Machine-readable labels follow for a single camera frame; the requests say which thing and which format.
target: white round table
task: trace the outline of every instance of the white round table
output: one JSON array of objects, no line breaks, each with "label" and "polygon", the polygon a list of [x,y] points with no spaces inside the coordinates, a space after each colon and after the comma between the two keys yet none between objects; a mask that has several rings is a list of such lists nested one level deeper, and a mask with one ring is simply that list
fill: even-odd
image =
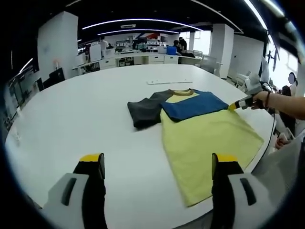
[{"label": "white round table", "polygon": [[[156,80],[192,83],[147,84]],[[163,149],[161,124],[143,131],[132,125],[127,102],[169,88],[211,91],[228,104],[245,97],[219,77],[182,64],[128,66],[66,80],[35,95],[8,135],[8,155],[20,185],[43,206],[49,189],[73,172],[83,155],[102,152],[109,228],[169,229],[207,213],[211,198],[185,207]],[[251,172],[267,147],[273,118],[265,110],[237,112],[264,139],[246,169]],[[16,129],[19,144],[12,137]]]}]

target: white wall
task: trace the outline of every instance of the white wall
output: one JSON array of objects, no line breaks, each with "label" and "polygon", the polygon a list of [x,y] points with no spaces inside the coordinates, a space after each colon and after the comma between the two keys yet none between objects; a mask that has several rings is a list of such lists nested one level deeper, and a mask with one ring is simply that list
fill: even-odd
[{"label": "white wall", "polygon": [[55,70],[55,60],[62,67],[65,78],[72,77],[77,55],[77,21],[75,15],[61,12],[39,28],[37,53],[43,82]]},{"label": "white wall", "polygon": [[235,34],[230,69],[240,74],[258,74],[263,50],[263,42]]}]

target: pillar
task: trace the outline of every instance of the pillar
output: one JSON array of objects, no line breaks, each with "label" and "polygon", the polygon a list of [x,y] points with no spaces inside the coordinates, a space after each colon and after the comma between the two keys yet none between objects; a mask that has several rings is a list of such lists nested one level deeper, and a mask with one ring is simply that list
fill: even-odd
[{"label": "pillar", "polygon": [[190,32],[190,45],[188,50],[194,50],[194,40],[195,40],[195,32]]},{"label": "pillar", "polygon": [[214,24],[210,56],[222,63],[220,77],[226,79],[231,63],[234,30],[226,24]]},{"label": "pillar", "polygon": [[296,96],[305,96],[305,66],[299,63],[297,69],[297,82],[298,86],[296,87]]},{"label": "pillar", "polygon": [[42,81],[55,71],[54,61],[59,63],[65,79],[73,77],[72,68],[77,55],[78,17],[61,12],[38,30],[37,56]]}]

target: black cable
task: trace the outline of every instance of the black cable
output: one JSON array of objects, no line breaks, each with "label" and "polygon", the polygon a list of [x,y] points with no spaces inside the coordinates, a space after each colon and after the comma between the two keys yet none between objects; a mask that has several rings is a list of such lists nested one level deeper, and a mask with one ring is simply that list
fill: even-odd
[{"label": "black cable", "polygon": [[[263,158],[263,156],[265,155],[265,153],[267,152],[267,149],[269,148],[269,145],[270,145],[270,141],[271,141],[271,138],[272,138],[272,135],[273,135],[273,128],[275,126],[275,114],[273,115],[273,124],[272,124],[272,128],[271,128],[271,134],[270,134],[270,138],[269,138],[269,142],[268,142],[268,145],[263,153],[263,155],[261,156],[260,160]],[[256,164],[256,166],[253,168],[252,172],[255,170],[255,168],[257,167],[257,165],[259,164],[259,162]]]}]

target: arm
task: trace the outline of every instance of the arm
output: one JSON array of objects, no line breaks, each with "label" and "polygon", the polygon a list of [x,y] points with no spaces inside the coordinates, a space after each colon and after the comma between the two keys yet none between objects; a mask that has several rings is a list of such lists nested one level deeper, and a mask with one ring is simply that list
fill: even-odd
[{"label": "arm", "polygon": [[[268,92],[260,92],[254,96],[254,100],[262,100],[265,104],[267,95]],[[268,107],[284,112],[294,118],[305,120],[305,97],[290,97],[270,93]]]},{"label": "arm", "polygon": [[181,52],[184,52],[184,46],[180,44]]}]

